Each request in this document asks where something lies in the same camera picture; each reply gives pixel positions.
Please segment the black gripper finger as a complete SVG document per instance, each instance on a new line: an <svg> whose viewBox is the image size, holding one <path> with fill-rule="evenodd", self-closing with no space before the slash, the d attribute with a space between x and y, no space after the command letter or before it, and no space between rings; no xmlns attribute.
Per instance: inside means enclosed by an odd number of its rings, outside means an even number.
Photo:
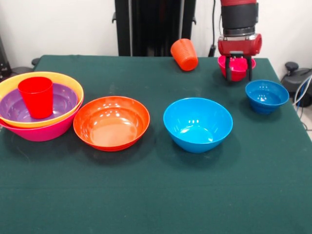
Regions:
<svg viewBox="0 0 312 234"><path fill-rule="evenodd" d="M231 61L231 57L226 56L225 57L225 78L227 81L231 81L232 80L232 72L231 72L231 68L230 68L230 61Z"/></svg>
<svg viewBox="0 0 312 234"><path fill-rule="evenodd" d="M252 80L252 57L245 56L245 59L247 61L246 77L248 78L248 80Z"/></svg>

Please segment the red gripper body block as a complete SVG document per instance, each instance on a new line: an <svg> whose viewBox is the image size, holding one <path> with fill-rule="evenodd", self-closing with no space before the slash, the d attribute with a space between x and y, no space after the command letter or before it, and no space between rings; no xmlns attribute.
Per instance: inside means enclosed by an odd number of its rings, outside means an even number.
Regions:
<svg viewBox="0 0 312 234"><path fill-rule="evenodd" d="M260 53L262 47L262 35L252 34L242 37L220 36L218 39L218 50L223 56L240 54L255 56Z"/></svg>

